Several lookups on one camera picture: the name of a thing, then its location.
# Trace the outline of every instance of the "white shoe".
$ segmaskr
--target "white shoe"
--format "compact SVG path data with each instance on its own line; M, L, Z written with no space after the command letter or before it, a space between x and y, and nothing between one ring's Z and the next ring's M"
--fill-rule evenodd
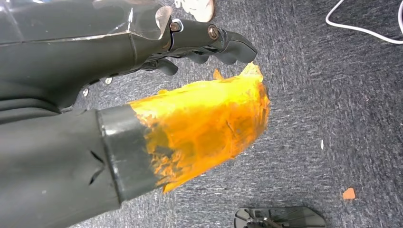
M175 0L175 6L194 16L196 21L209 22L214 13L213 0Z

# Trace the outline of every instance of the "gray carpet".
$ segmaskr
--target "gray carpet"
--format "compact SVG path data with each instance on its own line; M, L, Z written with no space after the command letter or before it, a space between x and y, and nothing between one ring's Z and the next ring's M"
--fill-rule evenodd
M173 192L156 190L75 228L231 228L239 207L308 206L330 228L403 226L403 46L330 27L337 0L217 0L217 26L259 49L268 130L235 160ZM402 38L399 0L347 0L332 20ZM191 19L182 9L176 17ZM244 64L175 60L178 74L138 72L90 87L76 107L106 108L224 76ZM345 202L342 192L356 190Z

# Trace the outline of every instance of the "clear plastic cover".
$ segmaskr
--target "clear plastic cover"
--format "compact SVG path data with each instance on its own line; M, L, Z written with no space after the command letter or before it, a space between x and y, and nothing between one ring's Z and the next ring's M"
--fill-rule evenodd
M125 33L160 39L171 13L158 0L0 0L0 44Z

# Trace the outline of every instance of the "white cable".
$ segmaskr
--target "white cable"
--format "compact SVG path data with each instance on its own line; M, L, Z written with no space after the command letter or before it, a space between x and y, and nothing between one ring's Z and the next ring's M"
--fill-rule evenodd
M341 3L343 3L344 0L340 0L334 7L333 9L327 14L326 16L326 23L331 25L331 26L335 26L335 27L339 27L339 28L344 28L344 29L352 29L352 30L356 30L356 31L360 31L360 32L365 32L368 33L374 37L377 37L379 39L382 39L384 41L387 41L389 43L394 43L394 44L403 44L403 40L395 40L395 39L390 39L388 37L384 37L376 32L372 32L370 30L364 29L364 28L359 28L359 27L355 27L355 26L350 26L350 25L342 25L342 24L337 24L334 22L331 22L329 20L330 15L332 15L332 13L337 9L337 7L339 7L341 5ZM400 31L403 34L403 20L402 20L402 12L403 12L403 1L402 3L400 3L400 7L399 7L399 12L397 13L397 20L399 22L399 27L400 27Z

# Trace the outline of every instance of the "screw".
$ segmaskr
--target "screw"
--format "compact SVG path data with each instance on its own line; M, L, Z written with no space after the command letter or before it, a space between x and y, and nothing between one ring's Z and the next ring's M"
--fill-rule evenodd
M105 83L106 83L107 85L111 84L111 82L112 82L112 78L111 78L111 77L107 77L107 78L105 79Z
M88 88L85 88L83 91L83 96L86 97L88 96Z
M211 39L218 38L218 29L214 25L210 25L207 31Z
M181 30L181 26L179 25L178 22L173 22L169 25L169 28L171 29L172 32L178 32Z

